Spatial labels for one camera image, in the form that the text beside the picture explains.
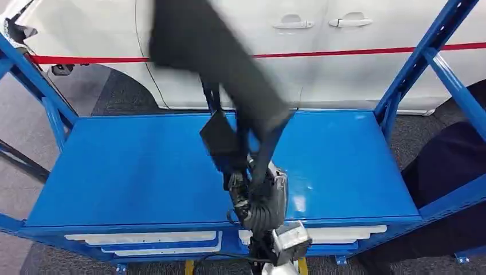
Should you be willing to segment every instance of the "blue metal shelf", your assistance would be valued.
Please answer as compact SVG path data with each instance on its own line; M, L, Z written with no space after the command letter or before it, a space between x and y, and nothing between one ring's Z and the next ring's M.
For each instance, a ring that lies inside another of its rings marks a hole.
M476 2L447 2L374 111L296 112L289 122L273 158L289 178L287 220L302 220L307 227L389 226L353 247L316 246L310 256L334 254L343 264L346 257L486 200L483 175L416 209L386 143L400 100L429 64L486 139L486 113L439 55ZM215 230L222 231L222 252L244 253L238 226L226 220L231 203L222 176L199 138L208 115L78 117L0 37L0 76L7 72L44 105L61 153L29 218L0 214L0 231L114 264L204 253L123 257L64 235Z

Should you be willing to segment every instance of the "car door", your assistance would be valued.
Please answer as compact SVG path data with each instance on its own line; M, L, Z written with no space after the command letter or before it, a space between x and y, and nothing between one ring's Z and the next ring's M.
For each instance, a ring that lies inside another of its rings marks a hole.
M373 108L445 3L332 0L326 14L328 22L319 36L318 51L322 55L311 58L313 74L303 88L302 107ZM474 21L484 26L484 13L476 7L450 43L484 42L484 32L471 29ZM484 67L484 53L484 49L474 53L455 50L444 55L453 69L459 68L458 75L472 84L474 79L484 79L484 70L480 70ZM427 113L449 97L429 68L401 102L400 109L405 113Z
M144 55L147 55L151 1L137 2L137 28ZM308 52L320 33L327 1L318 0L212 0L213 7L232 29L256 62L293 106L308 72L308 59L273 54ZM149 69L165 103L175 109L207 108L197 75L169 69ZM231 107L228 96L222 105Z

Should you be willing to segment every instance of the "dark fabric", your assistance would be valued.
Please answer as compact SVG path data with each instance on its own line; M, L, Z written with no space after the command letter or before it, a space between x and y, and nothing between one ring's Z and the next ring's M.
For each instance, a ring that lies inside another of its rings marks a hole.
M418 208L486 174L486 143L467 122L442 130L402 172ZM472 206L365 252L363 261L396 262L486 245L486 203Z

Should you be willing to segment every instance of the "gray carpet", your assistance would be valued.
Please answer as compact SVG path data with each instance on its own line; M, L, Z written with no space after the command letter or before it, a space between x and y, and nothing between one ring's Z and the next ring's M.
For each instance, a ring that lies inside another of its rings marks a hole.
M473 93L484 91L485 83L472 87ZM92 115L133 115L166 113L157 108L155 101L138 83L121 73L112 72L98 99ZM429 117L399 116L395 125L391 147L400 168L404 168L420 148L440 129L464 117L450 101ZM396 274L486 274L486 257L476 256L471 262L459 265L450 256L420 258L392 266ZM331 257L307 259L310 274L364 274L356 259L347 266L337 266ZM183 262L130 264L129 274L183 274ZM77 256L63 250L35 243L22 267L21 274L112 274L110 264ZM244 261L208 261L199 274L249 274Z

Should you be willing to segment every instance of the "white car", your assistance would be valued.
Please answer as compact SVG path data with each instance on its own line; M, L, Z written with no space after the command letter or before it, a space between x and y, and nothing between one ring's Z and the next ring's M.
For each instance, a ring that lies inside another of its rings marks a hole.
M196 75L147 62L152 1L12 0L1 32L43 68L102 63L141 83L161 108L206 109ZM211 0L296 108L374 107L445 2ZM465 85L486 79L485 26L479 1L442 52ZM448 98L427 69L399 109L427 115ZM226 95L222 104L231 107Z

